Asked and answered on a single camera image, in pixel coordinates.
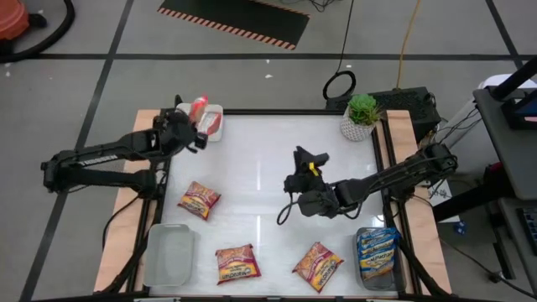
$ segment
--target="floor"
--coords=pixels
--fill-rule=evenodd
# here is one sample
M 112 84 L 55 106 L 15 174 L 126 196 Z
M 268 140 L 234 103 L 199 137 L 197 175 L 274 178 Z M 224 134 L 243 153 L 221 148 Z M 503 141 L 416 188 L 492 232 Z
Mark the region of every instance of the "floor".
M 50 26 L 23 36 L 19 50 L 50 34 L 65 15 L 60 0 L 24 2 Z M 115 140 L 130 131 L 138 109 L 170 107 L 177 93 L 186 100 L 206 93 L 227 108 L 325 106 L 321 89 L 337 67 L 351 1 L 336 1 L 324 13 L 306 1 L 284 2 L 311 14 L 294 51 L 166 17 L 156 12 L 162 0 L 73 0 L 76 21 L 61 41 L 37 59 L 0 66 L 0 133 L 10 140 L 0 150 L 0 167 L 9 175 L 0 185 L 3 300 L 93 289 L 101 230 L 116 191 L 90 188 L 56 200 L 41 185 L 39 164 L 59 150 Z M 394 88 L 414 4 L 356 0 L 342 64 L 357 74 L 355 92 Z M 479 82 L 511 73 L 537 54 L 531 21 L 536 9 L 534 0 L 423 1 L 401 86 L 427 86 L 440 115 L 449 119 Z M 329 94 L 343 92 L 346 84 L 335 83 Z M 468 213 L 463 219 L 479 217 Z M 498 261 L 487 232 L 487 226 L 477 227 L 469 231 L 474 235 L 454 241 L 494 269 Z M 455 293 L 524 300 L 503 284 L 489 283 L 460 255 L 444 252 Z M 527 289 L 513 246 L 510 252 L 515 282 Z

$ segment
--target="white tabletop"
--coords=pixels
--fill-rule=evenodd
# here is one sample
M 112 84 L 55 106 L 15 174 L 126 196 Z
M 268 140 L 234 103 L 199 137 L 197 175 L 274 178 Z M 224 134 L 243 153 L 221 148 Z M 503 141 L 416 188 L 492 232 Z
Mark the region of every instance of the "white tabletop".
M 305 217 L 296 206 L 283 226 L 276 224 L 276 216 L 289 203 L 284 179 L 295 170 L 297 145 L 313 154 L 330 155 L 321 168 L 326 182 L 377 172 L 372 139 L 346 140 L 340 121 L 338 116 L 225 116 L 220 142 L 209 143 L 198 154 L 184 151 L 175 156 L 162 223 L 186 224 L 195 233 L 193 269 L 186 284 L 152 288 L 151 294 L 317 296 L 291 271 L 319 241 L 345 260 L 321 295 L 395 296 L 395 292 L 363 289 L 355 278 L 352 235 L 360 227 L 383 227 L 378 219 L 383 219 L 380 194 L 368 197 L 354 221 L 344 216 Z M 193 180 L 222 194 L 208 221 L 177 206 Z M 248 243 L 253 244 L 262 276 L 216 285 L 215 251 Z

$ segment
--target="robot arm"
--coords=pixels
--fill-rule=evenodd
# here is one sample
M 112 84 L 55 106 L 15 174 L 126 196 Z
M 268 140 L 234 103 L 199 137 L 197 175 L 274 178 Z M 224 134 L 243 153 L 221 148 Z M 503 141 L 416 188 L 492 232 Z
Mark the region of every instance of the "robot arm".
M 113 143 L 86 147 L 79 150 L 64 150 L 41 164 L 44 171 L 43 184 L 50 192 L 62 192 L 78 185 L 105 185 L 130 187 L 141 197 L 150 197 L 156 188 L 153 171 L 140 170 L 123 173 L 87 169 L 94 164 L 113 160 L 149 160 L 163 162 L 183 148 L 197 152 L 204 149 L 207 134 L 198 133 L 196 123 L 182 111 L 166 112 L 155 117 L 153 127 L 148 130 L 129 133 Z
M 295 173 L 285 179 L 284 191 L 302 193 L 297 203 L 304 216 L 333 218 L 346 214 L 356 210 L 373 192 L 386 188 L 395 198 L 408 198 L 420 182 L 436 182 L 457 168 L 456 156 L 444 144 L 434 143 L 404 162 L 364 179 L 328 184 L 319 170 L 327 160 L 328 154 L 314 156 L 301 147 L 295 151 Z

